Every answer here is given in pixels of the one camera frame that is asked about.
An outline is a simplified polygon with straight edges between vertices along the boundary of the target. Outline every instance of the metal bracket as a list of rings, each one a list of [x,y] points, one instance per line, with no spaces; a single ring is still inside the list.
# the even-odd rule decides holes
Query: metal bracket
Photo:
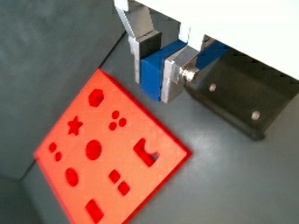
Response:
[[[230,50],[202,70],[191,96],[232,123],[252,139],[264,131],[299,93],[295,79],[272,67]]]

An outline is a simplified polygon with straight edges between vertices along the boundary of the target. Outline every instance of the red shape sorter board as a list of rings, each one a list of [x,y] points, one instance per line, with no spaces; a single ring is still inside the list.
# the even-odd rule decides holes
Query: red shape sorter board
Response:
[[[35,156],[72,223],[125,223],[191,152],[97,70]]]

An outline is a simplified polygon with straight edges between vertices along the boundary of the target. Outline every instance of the screw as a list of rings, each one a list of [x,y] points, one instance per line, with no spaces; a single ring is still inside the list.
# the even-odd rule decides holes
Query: screw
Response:
[[[195,82],[200,75],[200,69],[196,66],[187,66],[180,69],[181,77],[188,82]]]
[[[260,117],[260,113],[259,113],[259,111],[255,111],[255,112],[252,113],[252,115],[251,115],[251,119],[252,119],[254,121],[256,121],[256,120],[259,119],[259,117]]]
[[[214,92],[216,90],[216,87],[218,86],[215,83],[210,84],[210,91]]]

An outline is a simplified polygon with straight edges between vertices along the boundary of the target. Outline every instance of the metal mount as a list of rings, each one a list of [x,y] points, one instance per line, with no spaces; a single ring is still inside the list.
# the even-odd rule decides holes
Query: metal mount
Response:
[[[115,0],[116,11],[128,34],[135,56],[135,82],[140,84],[141,59],[160,50],[163,34],[155,30],[148,8],[135,1]],[[180,40],[187,43],[192,30],[181,24]],[[195,82],[200,69],[195,66],[202,43],[187,46],[164,60],[161,101],[168,103],[183,91],[185,81]]]

